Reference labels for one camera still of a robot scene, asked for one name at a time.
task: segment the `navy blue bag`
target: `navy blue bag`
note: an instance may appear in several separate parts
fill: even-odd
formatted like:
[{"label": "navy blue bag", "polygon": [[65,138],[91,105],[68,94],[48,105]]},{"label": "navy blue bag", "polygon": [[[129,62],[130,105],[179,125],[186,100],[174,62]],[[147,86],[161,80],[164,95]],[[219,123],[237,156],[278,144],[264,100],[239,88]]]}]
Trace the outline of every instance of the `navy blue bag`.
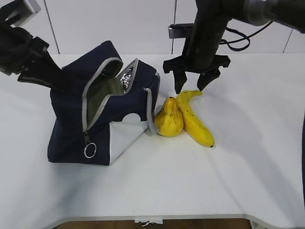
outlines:
[{"label": "navy blue bag", "polygon": [[107,41],[62,69],[74,85],[69,92],[51,90],[57,118],[50,162],[109,165],[147,127],[156,133],[157,71],[137,59],[118,74],[122,66]]}]

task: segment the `bag handle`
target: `bag handle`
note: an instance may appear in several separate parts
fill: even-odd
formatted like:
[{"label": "bag handle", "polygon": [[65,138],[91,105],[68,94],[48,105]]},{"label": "bag handle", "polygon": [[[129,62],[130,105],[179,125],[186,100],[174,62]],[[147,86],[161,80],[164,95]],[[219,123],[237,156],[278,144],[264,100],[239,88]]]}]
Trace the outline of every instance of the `bag handle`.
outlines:
[{"label": "bag handle", "polygon": [[158,128],[153,122],[154,110],[152,110],[153,107],[152,91],[150,88],[144,88],[144,90],[147,92],[146,116],[147,116],[148,128],[150,129],[153,135],[156,135],[158,133]]}]

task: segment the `metal key ring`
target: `metal key ring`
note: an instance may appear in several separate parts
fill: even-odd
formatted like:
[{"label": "metal key ring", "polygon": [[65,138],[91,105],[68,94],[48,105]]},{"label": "metal key ring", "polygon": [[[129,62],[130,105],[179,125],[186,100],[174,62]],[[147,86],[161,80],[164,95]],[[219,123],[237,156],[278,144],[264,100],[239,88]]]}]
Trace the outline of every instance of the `metal key ring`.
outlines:
[{"label": "metal key ring", "polygon": [[[88,146],[91,146],[91,145],[94,146],[94,153],[93,153],[92,156],[88,156],[87,155],[87,148],[88,148]],[[96,153],[96,144],[93,143],[93,142],[90,142],[90,144],[86,145],[86,147],[84,148],[84,155],[85,155],[86,158],[90,159],[90,158],[93,158],[95,156],[95,153]]]}]

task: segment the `zipper pull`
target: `zipper pull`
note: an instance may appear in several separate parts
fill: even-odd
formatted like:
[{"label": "zipper pull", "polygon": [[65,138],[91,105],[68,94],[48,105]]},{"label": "zipper pull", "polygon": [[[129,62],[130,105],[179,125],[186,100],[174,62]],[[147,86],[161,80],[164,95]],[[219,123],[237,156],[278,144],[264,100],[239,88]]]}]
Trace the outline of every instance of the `zipper pull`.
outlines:
[{"label": "zipper pull", "polygon": [[[84,132],[84,139],[85,139],[85,145],[86,145],[86,147],[84,148],[84,156],[86,158],[89,158],[89,159],[93,158],[95,156],[95,153],[96,153],[96,144],[90,141],[90,138],[89,138],[89,135],[88,135],[87,131]],[[94,146],[94,153],[93,153],[92,156],[88,156],[87,155],[87,149],[91,145]]]}]

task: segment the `white bag panel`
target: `white bag panel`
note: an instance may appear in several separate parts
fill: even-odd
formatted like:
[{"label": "white bag panel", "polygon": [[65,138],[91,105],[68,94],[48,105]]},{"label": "white bag panel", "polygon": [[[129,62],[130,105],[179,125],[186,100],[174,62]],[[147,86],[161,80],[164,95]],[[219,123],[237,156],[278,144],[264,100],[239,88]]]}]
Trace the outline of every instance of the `white bag panel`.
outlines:
[{"label": "white bag panel", "polygon": [[111,122],[110,126],[110,164],[134,142],[148,127],[141,122],[138,114],[128,114],[122,122]]}]

